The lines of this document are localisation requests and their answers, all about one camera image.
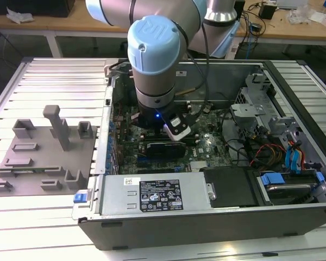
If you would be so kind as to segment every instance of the paper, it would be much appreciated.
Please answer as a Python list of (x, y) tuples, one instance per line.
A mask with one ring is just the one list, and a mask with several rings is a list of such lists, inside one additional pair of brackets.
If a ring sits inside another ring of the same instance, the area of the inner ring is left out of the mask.
[(320, 12), (314, 12), (309, 19), (318, 23), (321, 23), (322, 20), (326, 18), (326, 14), (320, 13)]
[(7, 8), (7, 12), (8, 14), (6, 14), (6, 17), (14, 21), (15, 23), (21, 24), (23, 22), (34, 21), (32, 14), (20, 14), (20, 13), (13, 12), (8, 8)]

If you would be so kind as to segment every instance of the warning label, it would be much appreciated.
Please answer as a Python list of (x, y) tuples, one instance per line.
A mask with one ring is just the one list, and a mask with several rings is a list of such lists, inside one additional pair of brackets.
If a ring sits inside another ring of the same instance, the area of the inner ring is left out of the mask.
[(178, 179), (140, 182), (140, 210), (142, 212), (183, 209), (183, 198)]

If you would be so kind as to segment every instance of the floor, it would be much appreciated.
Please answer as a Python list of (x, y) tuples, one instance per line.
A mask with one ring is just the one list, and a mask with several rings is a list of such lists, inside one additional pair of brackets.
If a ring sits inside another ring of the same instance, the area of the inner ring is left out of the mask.
[[(8, 39), (25, 57), (51, 57), (43, 36), (12, 35)], [(99, 48), (93, 49), (90, 38), (58, 37), (64, 57), (81, 58), (125, 57), (126, 52), (120, 50), (120, 43), (123, 40), (98, 38)], [(326, 47), (293, 45), (287, 55), (282, 54), (283, 48), (283, 45), (260, 43), (250, 52), (249, 59), (304, 60), (322, 80), (326, 79)], [(247, 46), (243, 49), (238, 52), (236, 59), (245, 59)], [(13, 64), (19, 65), (20, 61), (19, 54), (3, 37), (0, 37), (0, 93), (15, 72)]]

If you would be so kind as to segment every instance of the light blue robot joint cap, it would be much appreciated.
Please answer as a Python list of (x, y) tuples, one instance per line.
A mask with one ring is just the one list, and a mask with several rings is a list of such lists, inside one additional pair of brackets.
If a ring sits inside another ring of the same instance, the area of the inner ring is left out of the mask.
[(145, 16), (129, 28), (128, 58), (138, 72), (161, 74), (176, 62), (179, 53), (179, 30), (169, 18)]

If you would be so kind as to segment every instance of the motherboard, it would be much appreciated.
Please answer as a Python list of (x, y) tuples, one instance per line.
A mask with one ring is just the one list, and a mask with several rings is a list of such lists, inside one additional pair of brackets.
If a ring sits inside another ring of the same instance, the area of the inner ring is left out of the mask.
[[(200, 103), (182, 102), (185, 110), (198, 110)], [(161, 130), (142, 129), (131, 124), (136, 106), (116, 106), (119, 174), (196, 172), (207, 166), (231, 165), (231, 157), (224, 149), (220, 115), (224, 110), (203, 111), (191, 133), (179, 142), (172, 142)]]

